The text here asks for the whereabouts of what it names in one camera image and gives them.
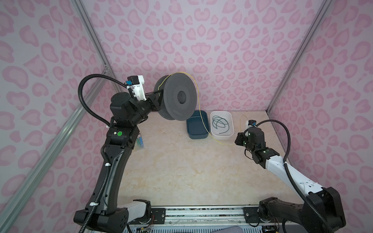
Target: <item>table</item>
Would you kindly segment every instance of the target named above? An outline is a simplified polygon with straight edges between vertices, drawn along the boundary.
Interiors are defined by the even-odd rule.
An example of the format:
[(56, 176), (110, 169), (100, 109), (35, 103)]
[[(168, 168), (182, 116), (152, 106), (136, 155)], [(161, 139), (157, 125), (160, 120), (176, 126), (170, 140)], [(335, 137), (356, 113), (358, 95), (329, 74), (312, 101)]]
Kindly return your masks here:
[[(257, 122), (267, 120), (265, 111), (231, 112), (235, 134), (222, 142), (234, 145), (242, 115)], [(241, 132), (246, 118), (241, 118)], [(153, 206), (258, 205), (268, 197), (302, 203), (279, 178), (244, 155), (244, 147), (225, 146), (211, 136), (190, 139), (186, 122), (166, 120), (158, 113), (139, 126), (144, 149), (128, 159), (118, 193), (118, 205), (133, 199)], [(264, 123), (266, 145), (283, 156), (284, 150), (271, 123)]]

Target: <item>gray spool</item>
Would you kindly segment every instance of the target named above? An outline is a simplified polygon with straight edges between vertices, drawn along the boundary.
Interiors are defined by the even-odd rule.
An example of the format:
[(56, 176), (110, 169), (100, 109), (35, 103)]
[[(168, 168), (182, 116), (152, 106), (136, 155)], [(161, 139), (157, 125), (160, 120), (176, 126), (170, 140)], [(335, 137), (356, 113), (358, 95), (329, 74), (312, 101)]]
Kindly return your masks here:
[[(160, 78), (154, 91), (167, 78), (168, 75)], [(167, 120), (187, 120), (195, 110), (197, 104), (197, 92), (193, 81), (183, 73), (175, 73), (159, 87), (163, 90), (163, 98), (158, 113)]]

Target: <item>dark blue plastic bin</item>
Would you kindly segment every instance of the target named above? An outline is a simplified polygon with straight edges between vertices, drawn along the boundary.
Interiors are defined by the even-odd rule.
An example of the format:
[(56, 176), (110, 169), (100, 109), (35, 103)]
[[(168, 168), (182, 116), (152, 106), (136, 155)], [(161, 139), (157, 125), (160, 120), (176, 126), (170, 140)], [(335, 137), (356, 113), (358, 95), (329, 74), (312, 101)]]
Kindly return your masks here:
[(199, 110), (195, 110), (193, 115), (186, 122), (186, 130), (188, 131), (188, 135), (191, 139), (207, 138), (207, 136), (209, 135), (209, 133), (203, 126), (201, 115), (203, 118), (203, 122), (205, 123), (206, 129), (210, 131), (209, 118), (207, 116), (207, 113), (201, 110), (200, 114)]

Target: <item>spool center hole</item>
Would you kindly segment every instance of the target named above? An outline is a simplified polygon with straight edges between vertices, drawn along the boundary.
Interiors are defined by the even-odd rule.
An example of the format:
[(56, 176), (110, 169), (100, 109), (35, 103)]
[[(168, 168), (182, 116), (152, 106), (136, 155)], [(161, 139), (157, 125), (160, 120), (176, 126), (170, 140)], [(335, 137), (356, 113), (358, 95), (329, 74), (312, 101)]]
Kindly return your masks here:
[(179, 93), (178, 93), (178, 101), (181, 104), (183, 104), (183, 103), (185, 103), (187, 101), (187, 96), (186, 96), (185, 92), (179, 91)]

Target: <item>yellow wire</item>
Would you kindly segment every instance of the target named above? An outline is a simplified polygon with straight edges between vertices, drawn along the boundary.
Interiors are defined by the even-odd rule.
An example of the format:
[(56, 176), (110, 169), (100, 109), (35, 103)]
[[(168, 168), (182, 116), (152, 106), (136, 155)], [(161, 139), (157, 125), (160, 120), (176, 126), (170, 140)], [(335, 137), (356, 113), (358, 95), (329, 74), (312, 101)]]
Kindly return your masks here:
[[(217, 141), (218, 143), (220, 143), (220, 144), (222, 144), (222, 145), (230, 146), (230, 147), (231, 147), (231, 146), (235, 146), (235, 145), (227, 145), (227, 144), (224, 144), (224, 143), (218, 141), (217, 139), (215, 139), (215, 138), (210, 134), (210, 132), (209, 132), (209, 131), (207, 130), (207, 128), (206, 128), (205, 123), (203, 122), (203, 117), (202, 117), (202, 113), (201, 113), (201, 105), (200, 105), (200, 91), (199, 91), (199, 89), (198, 89), (197, 82), (196, 82), (195, 79), (194, 79), (190, 74), (188, 74), (188, 73), (185, 73), (185, 72), (182, 72), (182, 71), (180, 71), (180, 72), (176, 72), (176, 73), (184, 73), (184, 74), (190, 76), (190, 77), (193, 79), (193, 81), (194, 81), (194, 83), (195, 83), (195, 85), (196, 85), (196, 87), (197, 87), (198, 108), (199, 108), (199, 110), (200, 110), (200, 116), (201, 116), (202, 124), (203, 124), (203, 126), (205, 127), (205, 130), (208, 132), (208, 134), (209, 134), (209, 135), (210, 135), (210, 136), (211, 136), (215, 141)], [(158, 90), (159, 90), (160, 86), (162, 86), (162, 84), (165, 82), (165, 80), (166, 80), (169, 76), (167, 76), (167, 77), (163, 80), (163, 82), (161, 83), (161, 85), (158, 86)]]
[(241, 117), (239, 118), (239, 131), (240, 131), (240, 132), (242, 131), (242, 130), (241, 130), (241, 119), (242, 119), (243, 116), (246, 117), (247, 120), (249, 120), (249, 118), (247, 118), (246, 115), (243, 115), (243, 114), (241, 115)]

